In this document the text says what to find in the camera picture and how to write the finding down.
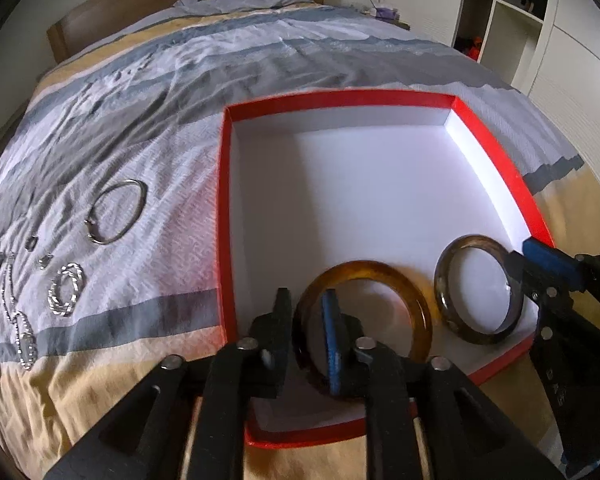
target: twisted silver ring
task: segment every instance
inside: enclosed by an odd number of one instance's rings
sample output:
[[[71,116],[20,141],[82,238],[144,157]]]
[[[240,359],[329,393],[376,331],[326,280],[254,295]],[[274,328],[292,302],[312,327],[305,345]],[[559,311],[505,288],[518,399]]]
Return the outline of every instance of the twisted silver ring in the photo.
[[[74,286],[74,293],[71,295],[71,299],[65,303],[60,303],[58,299],[58,287],[60,286],[60,280],[63,276],[71,277],[71,281]],[[56,316],[68,316],[74,311],[75,304],[80,299],[80,294],[82,293],[82,289],[84,288],[84,276],[82,272],[82,268],[78,264],[70,263],[62,266],[58,270],[58,274],[53,278],[51,282],[51,286],[49,287],[49,292],[47,296],[47,301],[49,303],[49,309],[51,312],[56,314]]]

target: blue gripper pad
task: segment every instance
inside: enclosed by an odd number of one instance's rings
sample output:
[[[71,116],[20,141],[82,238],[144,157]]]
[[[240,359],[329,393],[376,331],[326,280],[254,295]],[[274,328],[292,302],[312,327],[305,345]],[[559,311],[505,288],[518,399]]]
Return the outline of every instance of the blue gripper pad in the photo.
[[[329,392],[332,396],[338,396],[342,388],[344,359],[346,352],[349,352],[349,333],[340,313],[336,291],[333,288],[325,290],[320,302],[322,304]]]
[[[580,264],[568,254],[551,248],[535,238],[528,238],[522,242],[522,254],[546,272],[562,278],[569,285],[570,291],[585,290]]]

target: silver pendant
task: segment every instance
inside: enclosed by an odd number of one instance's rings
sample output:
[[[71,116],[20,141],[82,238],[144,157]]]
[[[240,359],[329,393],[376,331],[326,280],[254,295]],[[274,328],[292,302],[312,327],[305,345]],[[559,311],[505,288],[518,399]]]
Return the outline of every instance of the silver pendant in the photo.
[[[58,288],[60,287],[60,280],[65,275],[71,278],[74,286],[74,293],[69,301],[60,303],[60,300],[58,299]],[[58,274],[56,274],[56,276],[53,278],[47,295],[47,301],[49,303],[49,309],[51,309],[51,312],[56,314],[56,316],[69,316],[74,311],[75,304],[80,299],[80,294],[82,293],[83,288],[84,277],[82,268],[78,264],[74,263],[62,266],[58,270]]]
[[[29,251],[32,252],[33,249],[36,248],[36,245],[38,244],[38,236],[37,235],[31,235],[29,238],[27,238],[27,240],[24,242],[24,248]]]
[[[20,364],[25,370],[29,371],[38,359],[38,345],[31,329],[31,323],[29,323],[27,315],[21,310],[17,310],[13,314],[11,323],[16,328],[16,348]]]
[[[45,270],[48,266],[49,263],[51,263],[51,259],[53,258],[53,254],[51,253],[47,253],[44,256],[42,256],[39,260],[38,260],[38,265],[40,266],[40,270]]]

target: amber bangle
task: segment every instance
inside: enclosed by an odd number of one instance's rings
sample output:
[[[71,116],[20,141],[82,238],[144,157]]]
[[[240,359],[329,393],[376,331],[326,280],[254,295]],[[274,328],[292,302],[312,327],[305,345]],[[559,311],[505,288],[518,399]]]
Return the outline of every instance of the amber bangle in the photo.
[[[451,261],[459,251],[466,248],[480,249],[498,262],[507,277],[509,283],[509,310],[502,324],[492,333],[479,332],[464,322],[458,314],[454,302],[451,300],[449,291],[449,269]],[[477,345],[496,344],[503,341],[515,329],[522,315],[522,304],[524,295],[520,284],[512,279],[504,265],[504,260],[509,253],[497,243],[496,240],[481,235],[468,235],[451,242],[442,252],[434,277],[434,293],[436,302],[442,313],[442,320],[452,332],[458,334],[462,339]]]
[[[317,369],[311,358],[307,348],[304,324],[308,319],[310,309],[317,303],[325,290],[351,280],[372,280],[383,283],[398,294],[407,307],[413,329],[409,359],[423,363],[429,355],[432,323],[427,302],[420,290],[406,276],[387,264],[369,260],[339,264],[326,270],[311,282],[300,297],[294,312],[292,342],[296,361],[301,370],[307,371],[308,379],[314,385],[324,384],[326,378]]]

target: red box rim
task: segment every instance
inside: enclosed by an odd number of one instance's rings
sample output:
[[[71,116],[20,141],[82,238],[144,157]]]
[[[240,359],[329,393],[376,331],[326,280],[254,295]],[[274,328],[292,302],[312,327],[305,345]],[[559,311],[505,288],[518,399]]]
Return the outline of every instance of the red box rim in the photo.
[[[218,156],[218,195],[216,201],[218,309],[222,335],[225,342],[236,341],[238,334],[235,318],[229,225],[230,176],[228,168],[230,163],[231,133],[234,122],[264,115],[301,110],[359,106],[419,106],[453,110],[468,127],[469,131],[474,134],[475,139],[480,143],[500,173],[500,176],[518,205],[531,235],[545,244],[554,247],[549,229],[542,218],[542,214],[533,196],[524,183],[522,175],[520,175],[520,172],[493,134],[459,97],[415,90],[344,89],[284,94],[230,105],[224,109],[224,118],[222,121]],[[476,370],[470,375],[470,378],[475,384],[482,384],[525,354],[531,348],[532,342],[533,335],[530,335],[503,355]],[[245,428],[245,440],[247,444],[269,449],[330,444],[364,434],[364,419],[310,430],[265,431],[259,428],[253,410],[250,410],[248,414],[247,427]]]

